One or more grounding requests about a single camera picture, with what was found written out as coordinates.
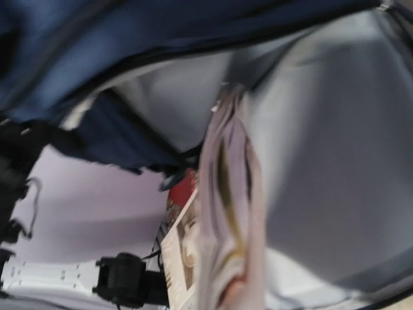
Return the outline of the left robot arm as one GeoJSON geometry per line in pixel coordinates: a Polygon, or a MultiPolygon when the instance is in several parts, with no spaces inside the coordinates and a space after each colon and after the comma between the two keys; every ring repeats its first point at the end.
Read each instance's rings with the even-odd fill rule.
{"type": "MultiPolygon", "coordinates": [[[[41,123],[21,125],[1,117],[1,243],[15,244],[20,236],[30,240],[39,212],[39,196],[28,228],[12,218],[14,207],[31,185],[41,182],[29,176],[45,147],[47,128],[41,123]]],[[[146,268],[148,258],[130,253],[73,264],[32,263],[1,249],[1,299],[39,305],[41,309],[65,309],[57,297],[77,300],[97,298],[116,309],[144,305],[168,306],[165,276],[146,268]]]]}

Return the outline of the white afternoon tea book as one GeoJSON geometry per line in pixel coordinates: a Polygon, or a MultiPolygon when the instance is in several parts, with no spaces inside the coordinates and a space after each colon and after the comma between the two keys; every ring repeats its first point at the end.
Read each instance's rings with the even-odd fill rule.
{"type": "Polygon", "coordinates": [[[161,242],[170,309],[197,308],[199,225],[196,198],[197,192],[193,192],[161,242]]]}

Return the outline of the red floral round tin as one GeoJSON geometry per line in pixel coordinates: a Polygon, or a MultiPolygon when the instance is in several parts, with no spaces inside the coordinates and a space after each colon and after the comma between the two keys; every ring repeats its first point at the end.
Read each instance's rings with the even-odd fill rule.
{"type": "Polygon", "coordinates": [[[186,171],[185,177],[169,190],[166,204],[166,224],[173,226],[177,217],[196,189],[197,172],[193,169],[186,171]]]}

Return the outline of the blue dog cover book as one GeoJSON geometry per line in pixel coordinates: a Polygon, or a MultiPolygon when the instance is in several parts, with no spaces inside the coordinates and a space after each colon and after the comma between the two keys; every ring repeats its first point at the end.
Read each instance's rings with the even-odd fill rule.
{"type": "Polygon", "coordinates": [[[248,92],[222,88],[199,159],[199,309],[265,308],[265,201],[248,92]]]}

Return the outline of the navy blue student backpack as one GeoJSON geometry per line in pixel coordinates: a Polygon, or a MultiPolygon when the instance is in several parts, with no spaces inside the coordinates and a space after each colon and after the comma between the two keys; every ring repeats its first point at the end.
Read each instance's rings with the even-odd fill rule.
{"type": "Polygon", "coordinates": [[[264,309],[408,300],[406,1],[1,2],[1,117],[43,124],[43,150],[158,173],[167,192],[193,169],[197,192],[207,128],[229,85],[250,98],[266,207],[264,309]]]}

